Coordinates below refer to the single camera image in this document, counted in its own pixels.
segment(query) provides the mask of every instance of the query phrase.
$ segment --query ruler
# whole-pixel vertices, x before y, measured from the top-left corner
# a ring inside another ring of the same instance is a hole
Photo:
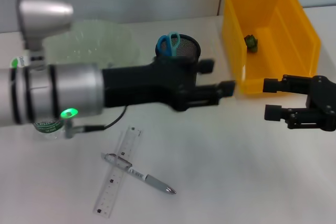
[[[117,152],[117,156],[115,157],[117,162],[119,162],[118,156],[126,160],[132,158],[132,153],[136,147],[135,143],[140,140],[141,132],[141,130],[135,127],[128,127]],[[100,194],[93,209],[95,214],[105,218],[109,218],[111,215],[114,203],[117,199],[118,189],[124,175],[124,171],[116,167],[117,164],[118,163],[111,165],[112,167],[108,172],[107,179],[103,183]]]

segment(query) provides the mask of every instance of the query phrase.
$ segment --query green indicator light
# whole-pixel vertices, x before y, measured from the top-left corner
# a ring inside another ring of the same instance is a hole
[[[64,110],[61,113],[61,118],[64,118],[64,119],[72,118],[72,117],[74,117],[77,114],[78,114],[78,110],[76,110],[74,108],[69,108],[69,109]]]

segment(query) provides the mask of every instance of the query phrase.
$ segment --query yellow plastic bin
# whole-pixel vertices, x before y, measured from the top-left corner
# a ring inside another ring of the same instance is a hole
[[[262,93],[264,78],[316,74],[321,42],[298,0],[225,0],[223,40],[244,94]],[[258,39],[247,52],[244,37]]]

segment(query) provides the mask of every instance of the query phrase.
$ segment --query black mesh pen holder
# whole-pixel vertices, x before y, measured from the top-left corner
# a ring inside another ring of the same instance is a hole
[[[181,42],[179,46],[176,49],[176,56],[177,57],[191,57],[195,59],[199,59],[201,55],[201,47],[199,46],[198,42],[185,34],[180,34]],[[172,44],[174,45],[177,42],[177,36],[172,35]],[[165,51],[166,50],[166,42],[163,41],[161,43],[161,50]],[[158,49],[155,47],[155,54],[157,57],[166,57],[160,54]]]

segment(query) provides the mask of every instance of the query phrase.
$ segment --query white table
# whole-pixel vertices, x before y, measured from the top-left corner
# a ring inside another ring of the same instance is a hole
[[[306,9],[323,42],[319,73],[336,81],[336,7]],[[198,83],[230,79],[221,42],[222,17],[129,24],[142,49],[154,55],[157,38],[177,30],[194,37],[215,71]],[[2,65],[22,53],[18,33],[0,35]],[[332,223],[336,222],[336,133],[289,130],[264,121],[265,104],[303,107],[306,96],[246,99],[175,113],[161,104],[129,107],[102,133],[41,141],[31,125],[0,129],[0,223]],[[107,123],[122,108],[82,122]],[[92,213],[121,130],[144,129],[133,159],[168,183],[166,195],[127,176],[110,219]]]

